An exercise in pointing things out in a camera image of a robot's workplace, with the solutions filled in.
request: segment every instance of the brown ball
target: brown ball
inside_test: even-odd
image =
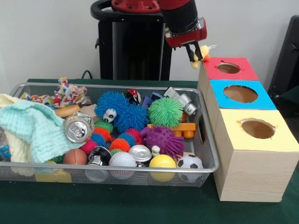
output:
[[[87,155],[81,149],[71,149],[64,156],[64,164],[86,165]]]

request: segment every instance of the stacked boxes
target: stacked boxes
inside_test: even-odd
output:
[[[214,172],[221,201],[280,202],[299,145],[246,58],[211,58],[200,68],[220,158]]]

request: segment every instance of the metal basket rim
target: metal basket rim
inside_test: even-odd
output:
[[[16,85],[10,92],[10,96],[19,95],[21,89],[25,86],[57,86],[56,83],[21,83]],[[94,85],[94,84],[76,84],[77,86],[93,87],[93,88],[121,88],[121,89],[146,89],[146,90],[166,90],[168,87],[148,87],[148,86],[122,86],[122,85]],[[171,172],[171,173],[212,173],[219,166],[219,159],[216,150],[216,144],[213,138],[209,118],[206,110],[206,104],[200,91],[193,88],[178,88],[177,91],[195,92],[199,97],[201,112],[206,126],[207,139],[213,157],[214,166],[212,168],[195,169],[195,168],[136,168],[136,167],[116,167],[116,166],[87,166],[87,165],[69,165],[69,164],[49,164],[49,163],[30,163],[30,162],[0,162],[1,166],[6,167],[24,167],[24,168],[64,168],[64,169],[84,169],[84,170],[120,170],[120,171],[141,171],[141,172]]]

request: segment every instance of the red robot arm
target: red robot arm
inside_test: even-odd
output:
[[[130,13],[157,13],[161,11],[166,23],[165,38],[172,48],[186,47],[190,61],[194,54],[202,55],[198,41],[206,39],[206,22],[198,18],[195,0],[112,0],[115,9]]]

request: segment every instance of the circular hole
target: circular hole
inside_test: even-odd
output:
[[[240,103],[252,103],[256,101],[258,97],[257,93],[253,89],[241,85],[228,86],[223,90],[223,93],[228,98]]]
[[[221,62],[220,64],[217,65],[217,68],[220,71],[228,74],[235,74],[241,70],[238,65],[227,63],[227,62]]]
[[[274,127],[258,119],[248,119],[241,124],[244,131],[257,139],[268,139],[274,135]]]

